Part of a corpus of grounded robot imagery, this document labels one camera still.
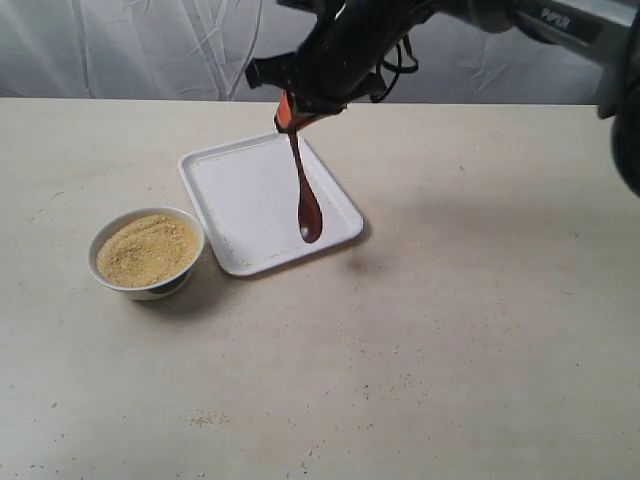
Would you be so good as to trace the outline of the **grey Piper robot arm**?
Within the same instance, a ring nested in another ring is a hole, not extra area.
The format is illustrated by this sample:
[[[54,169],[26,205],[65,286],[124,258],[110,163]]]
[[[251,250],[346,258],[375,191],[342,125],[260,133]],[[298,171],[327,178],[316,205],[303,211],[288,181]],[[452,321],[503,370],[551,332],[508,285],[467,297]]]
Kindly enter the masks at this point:
[[[598,116],[613,121],[614,165],[632,193],[639,191],[639,4],[636,1],[287,1],[315,14],[316,23],[293,52],[253,58],[250,88],[282,92],[274,117],[289,133],[341,113],[362,97],[382,102],[396,77],[419,68],[410,30],[436,14],[487,33],[512,28],[540,43],[563,47],[601,66]]]

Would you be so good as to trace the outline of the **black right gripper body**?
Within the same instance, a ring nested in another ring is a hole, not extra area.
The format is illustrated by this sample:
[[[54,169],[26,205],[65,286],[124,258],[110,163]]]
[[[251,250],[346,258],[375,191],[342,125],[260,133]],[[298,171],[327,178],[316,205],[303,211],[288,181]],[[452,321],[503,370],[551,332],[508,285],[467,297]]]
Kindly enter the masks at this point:
[[[409,31],[435,13],[433,1],[280,1],[316,15],[316,23],[290,53],[249,61],[245,76],[256,89],[276,86],[316,111],[337,111],[361,97],[377,103],[393,84],[381,71],[412,74],[419,62]]]

